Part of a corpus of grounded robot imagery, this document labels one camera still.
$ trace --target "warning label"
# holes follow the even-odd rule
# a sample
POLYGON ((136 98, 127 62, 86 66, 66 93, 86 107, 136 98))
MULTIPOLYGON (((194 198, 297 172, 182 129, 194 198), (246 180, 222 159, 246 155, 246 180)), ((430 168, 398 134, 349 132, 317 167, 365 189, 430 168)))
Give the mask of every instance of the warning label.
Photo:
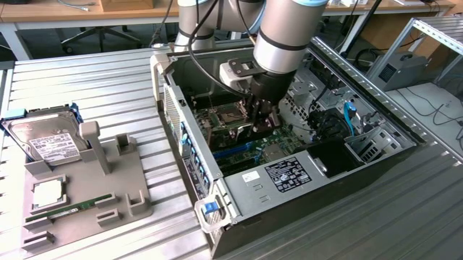
POLYGON ((267 166, 266 171, 281 192, 287 192, 313 180, 297 157, 267 166))
POLYGON ((46 162, 59 161, 79 155, 79 149, 68 133, 30 141, 46 162))

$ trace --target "desk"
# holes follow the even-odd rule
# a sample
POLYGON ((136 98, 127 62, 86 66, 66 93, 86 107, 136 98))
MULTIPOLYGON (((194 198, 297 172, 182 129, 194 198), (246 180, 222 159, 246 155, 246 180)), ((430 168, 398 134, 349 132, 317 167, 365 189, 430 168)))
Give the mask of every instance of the desk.
MULTIPOLYGON (((88 0, 75 0, 72 3, 87 3, 88 0)), ((2 12, 4 23, 0 24, 0 32, 14 50, 18 60, 32 59, 26 44, 18 35, 19 30, 28 29, 51 29, 70 27, 95 27, 108 25, 131 25, 160 23, 166 13, 168 0, 158 0, 155 8, 150 10, 103 12, 100 6, 90 6, 91 11, 86 12, 60 5, 56 0, 32 0, 27 5, 6 5, 2 12)), ((350 35, 347 36, 342 51, 346 50, 359 26, 365 21, 366 15, 371 9, 374 0, 367 5, 359 5, 354 11, 354 15, 359 18, 354 24, 350 35)), ((439 0, 442 16, 454 4, 447 0, 439 0)), ((329 6, 325 16, 350 15, 354 7, 329 6)), ((394 0, 383 0, 375 14, 401 14, 413 12, 427 12, 429 7, 425 6, 403 6, 394 0)), ((179 8, 175 5, 171 9, 171 17, 167 22, 178 22, 179 8)))
MULTIPOLYGON (((84 4, 91 1, 74 0, 70 2, 84 4)), ((86 12, 59 4, 56 0, 32 0, 26 5, 6 4, 0 15, 4 20, 4 23, 0 24, 0 32, 18 60, 30 60, 32 56, 22 37, 19 37, 19 30, 160 23, 167 4, 168 0, 156 0, 154 9, 115 12, 103 12, 99 5, 88 6, 90 11, 86 12)), ((170 15, 171 17, 166 22, 178 22, 179 6, 176 1, 170 15)))

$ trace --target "corrugated metal surface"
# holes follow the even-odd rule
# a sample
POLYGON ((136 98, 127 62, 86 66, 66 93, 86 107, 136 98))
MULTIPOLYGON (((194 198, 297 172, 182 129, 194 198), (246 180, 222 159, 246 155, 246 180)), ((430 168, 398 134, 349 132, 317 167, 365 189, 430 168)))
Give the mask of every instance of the corrugated metal surface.
MULTIPOLYGON (((131 133, 138 141, 154 208, 151 217, 31 259, 210 256, 155 107, 151 55, 151 50, 142 49, 46 59, 22 62, 7 72, 4 108, 32 109, 74 101, 84 120, 99 121, 102 140, 131 133)), ((24 154, 10 138, 4 138, 2 154, 0 258, 18 259, 24 154)))
MULTIPOLYGON (((209 259, 210 249, 154 106, 151 51, 22 62, 10 71, 10 107, 79 103, 103 140, 139 142, 154 215, 35 259, 209 259)), ((20 257, 20 150, 3 142, 0 258, 20 257)), ((370 187, 222 259, 462 259, 463 166, 439 145, 399 164, 370 187)))
POLYGON ((461 259, 463 166, 439 145, 223 259, 461 259))

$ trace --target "barcode label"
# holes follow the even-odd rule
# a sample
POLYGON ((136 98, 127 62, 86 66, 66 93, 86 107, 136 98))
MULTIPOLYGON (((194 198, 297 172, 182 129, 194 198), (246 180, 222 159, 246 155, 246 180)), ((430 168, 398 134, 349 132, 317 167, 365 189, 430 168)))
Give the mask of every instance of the barcode label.
POLYGON ((79 155, 79 149, 68 133, 34 139, 30 142, 46 162, 79 155))

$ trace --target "green circuit board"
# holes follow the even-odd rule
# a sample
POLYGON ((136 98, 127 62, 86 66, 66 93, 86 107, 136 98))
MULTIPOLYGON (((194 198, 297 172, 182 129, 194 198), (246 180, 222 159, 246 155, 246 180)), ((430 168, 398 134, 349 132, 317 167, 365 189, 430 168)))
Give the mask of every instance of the green circuit board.
POLYGON ((278 157, 285 157, 291 155, 294 150, 303 145, 286 123, 274 130, 273 135, 267 138, 233 145, 230 131, 250 125, 239 102, 198 109, 194 114, 219 168, 226 176, 274 161, 275 157, 270 158, 267 155, 269 150, 277 151, 278 157))
POLYGON ((223 174, 229 176, 259 165, 270 163, 271 160, 265 155, 263 151, 266 147, 274 144, 279 146, 285 155, 291 155, 294 150, 303 145, 303 142, 298 139, 298 136, 290 127, 283 125, 274 131, 274 135, 249 143, 250 148, 247 151, 234 153, 230 156, 217 159, 223 174))

